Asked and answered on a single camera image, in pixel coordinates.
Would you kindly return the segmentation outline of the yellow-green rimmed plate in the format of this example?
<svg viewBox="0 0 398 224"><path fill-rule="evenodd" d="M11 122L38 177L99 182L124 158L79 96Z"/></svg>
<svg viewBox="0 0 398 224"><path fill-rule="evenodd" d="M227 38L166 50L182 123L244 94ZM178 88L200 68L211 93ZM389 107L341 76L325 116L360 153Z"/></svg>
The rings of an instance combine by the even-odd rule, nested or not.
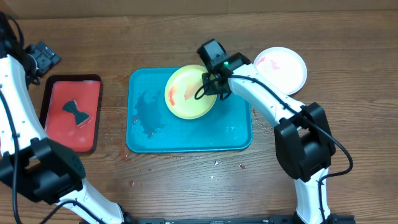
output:
<svg viewBox="0 0 398 224"><path fill-rule="evenodd" d="M195 94L203 85L202 74L207 69L201 65L186 65L175 71L165 86L168 109L182 119L196 119L211 110L216 95L204 95L199 100Z"/></svg>

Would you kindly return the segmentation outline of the white plate with red stain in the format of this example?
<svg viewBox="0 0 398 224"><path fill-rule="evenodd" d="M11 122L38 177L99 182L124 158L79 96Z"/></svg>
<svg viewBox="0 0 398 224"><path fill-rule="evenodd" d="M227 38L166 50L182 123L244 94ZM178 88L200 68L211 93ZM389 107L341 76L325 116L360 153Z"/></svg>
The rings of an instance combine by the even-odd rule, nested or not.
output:
<svg viewBox="0 0 398 224"><path fill-rule="evenodd" d="M253 62L257 71L286 95L298 93L307 81L303 58L285 47L263 50Z"/></svg>

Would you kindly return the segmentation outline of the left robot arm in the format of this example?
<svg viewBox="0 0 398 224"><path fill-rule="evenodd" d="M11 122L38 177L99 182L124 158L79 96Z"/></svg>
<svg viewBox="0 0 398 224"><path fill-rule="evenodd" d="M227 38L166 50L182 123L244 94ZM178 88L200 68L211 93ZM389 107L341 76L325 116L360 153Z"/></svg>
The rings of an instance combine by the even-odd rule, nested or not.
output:
<svg viewBox="0 0 398 224"><path fill-rule="evenodd" d="M14 21L1 13L1 182L12 190L16 223L21 222L18 195L56 205L44 223L62 207L85 223L133 223L122 206L87 181L77 153L46 134L28 89L39 85L60 57L44 42L25 47L21 29L10 25Z"/></svg>

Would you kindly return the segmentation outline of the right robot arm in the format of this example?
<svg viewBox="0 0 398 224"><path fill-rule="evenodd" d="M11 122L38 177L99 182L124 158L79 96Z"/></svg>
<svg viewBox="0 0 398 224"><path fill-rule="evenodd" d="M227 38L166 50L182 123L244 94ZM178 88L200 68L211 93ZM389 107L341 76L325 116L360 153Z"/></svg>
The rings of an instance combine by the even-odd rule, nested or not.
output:
<svg viewBox="0 0 398 224"><path fill-rule="evenodd" d="M294 180L295 221L331 223L326 177L336 147L323 108L285 95L247 57L241 53L228 55L215 39L205 42L197 53L207 71L195 98L234 93L255 107L274 128L277 160Z"/></svg>

